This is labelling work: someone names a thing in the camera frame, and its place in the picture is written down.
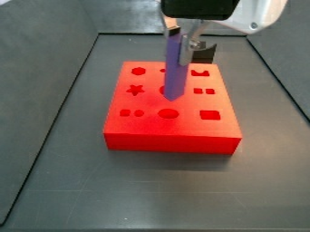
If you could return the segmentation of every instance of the star-shaped hole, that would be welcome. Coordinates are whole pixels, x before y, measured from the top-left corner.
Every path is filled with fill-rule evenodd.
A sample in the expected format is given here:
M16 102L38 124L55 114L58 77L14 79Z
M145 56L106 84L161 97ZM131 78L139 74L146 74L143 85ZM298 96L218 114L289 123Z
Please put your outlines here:
M143 85L131 85L131 88L127 90L127 92L133 93L133 95L137 96L141 92L145 92L142 88Z

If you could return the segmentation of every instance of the red shape sorter block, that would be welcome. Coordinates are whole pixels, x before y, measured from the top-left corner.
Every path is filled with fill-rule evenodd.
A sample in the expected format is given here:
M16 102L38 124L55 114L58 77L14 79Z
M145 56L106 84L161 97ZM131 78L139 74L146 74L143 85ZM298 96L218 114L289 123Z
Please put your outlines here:
M111 150L233 154L242 138L216 64L189 66L186 94L163 97L165 63L126 62L103 134Z

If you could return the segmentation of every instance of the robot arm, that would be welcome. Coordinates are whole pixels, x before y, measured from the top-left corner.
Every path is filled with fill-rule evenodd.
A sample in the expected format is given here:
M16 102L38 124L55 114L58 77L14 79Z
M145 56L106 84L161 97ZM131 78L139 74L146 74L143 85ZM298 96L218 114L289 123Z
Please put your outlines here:
M254 34L280 18L288 0L241 0L238 7L225 21L214 21L233 29Z
M10 2L11 0L0 0L0 5L6 4L7 2Z
M187 66L198 53L205 63L214 60L216 44L201 40L210 21L254 34L278 20L286 3L288 0L162 0L167 38L163 95L170 101L185 94ZM189 32L181 30L175 18L195 19Z

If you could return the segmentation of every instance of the purple block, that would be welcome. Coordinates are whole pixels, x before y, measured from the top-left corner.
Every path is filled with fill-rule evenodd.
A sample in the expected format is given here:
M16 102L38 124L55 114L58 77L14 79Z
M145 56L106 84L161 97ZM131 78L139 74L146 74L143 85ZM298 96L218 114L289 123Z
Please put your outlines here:
M167 100L174 101L185 94L187 66L179 64L182 34L169 37L166 54L165 92Z

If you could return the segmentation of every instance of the gray table surface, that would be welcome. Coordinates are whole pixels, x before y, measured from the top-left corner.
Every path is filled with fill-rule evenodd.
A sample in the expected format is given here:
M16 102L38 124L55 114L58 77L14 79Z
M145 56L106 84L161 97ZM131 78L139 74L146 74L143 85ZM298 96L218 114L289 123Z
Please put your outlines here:
M309 9L310 1L290 0L277 23L249 40L310 119Z
M209 37L240 119L233 157L109 151L123 61L163 61L158 35L102 35L6 228L310 228L310 127L245 37Z

